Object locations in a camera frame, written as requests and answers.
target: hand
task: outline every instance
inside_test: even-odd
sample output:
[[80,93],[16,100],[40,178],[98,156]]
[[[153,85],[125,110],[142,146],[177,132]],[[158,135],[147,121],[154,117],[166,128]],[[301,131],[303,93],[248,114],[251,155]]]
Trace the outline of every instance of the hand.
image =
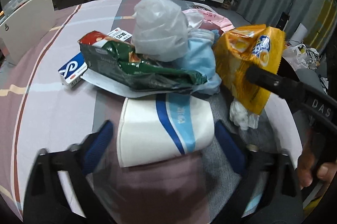
[[[303,148],[302,154],[298,159],[297,175],[300,181],[301,189],[308,187],[312,183],[311,167],[314,165],[315,156],[310,150],[310,141]],[[317,171],[317,177],[326,181],[327,186],[331,183],[337,171],[336,163],[324,163]]]

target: green snack bag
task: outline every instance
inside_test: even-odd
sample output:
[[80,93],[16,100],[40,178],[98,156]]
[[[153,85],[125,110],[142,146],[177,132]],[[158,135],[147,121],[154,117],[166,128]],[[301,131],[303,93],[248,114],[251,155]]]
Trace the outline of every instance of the green snack bag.
[[79,43],[89,69],[135,90],[191,93],[194,85],[207,81],[197,71],[162,67],[137,54],[133,45],[98,31],[86,34]]

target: potato chip bag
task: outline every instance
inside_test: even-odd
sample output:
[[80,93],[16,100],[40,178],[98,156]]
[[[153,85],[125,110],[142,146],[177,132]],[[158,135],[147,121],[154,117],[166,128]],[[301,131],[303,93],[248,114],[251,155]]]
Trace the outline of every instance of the potato chip bag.
[[251,64],[277,73],[284,49],[284,32],[266,25],[239,27],[224,33],[213,47],[216,72],[244,107],[260,114],[270,92],[246,80]]

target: plastic storage box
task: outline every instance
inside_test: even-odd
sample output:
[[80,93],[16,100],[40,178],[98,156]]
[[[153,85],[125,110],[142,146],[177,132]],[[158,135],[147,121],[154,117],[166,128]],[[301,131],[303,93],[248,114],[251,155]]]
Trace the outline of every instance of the plastic storage box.
[[11,0],[8,2],[5,7],[3,7],[3,11],[5,13],[5,17],[9,17],[17,8],[22,6],[28,0]]

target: crumpled tissue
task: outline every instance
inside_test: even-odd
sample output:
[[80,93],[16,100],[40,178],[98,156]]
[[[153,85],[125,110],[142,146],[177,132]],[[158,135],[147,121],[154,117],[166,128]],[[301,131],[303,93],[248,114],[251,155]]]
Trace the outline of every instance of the crumpled tissue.
[[234,99],[230,104],[230,120],[241,130],[257,129],[259,115],[248,111],[239,101]]

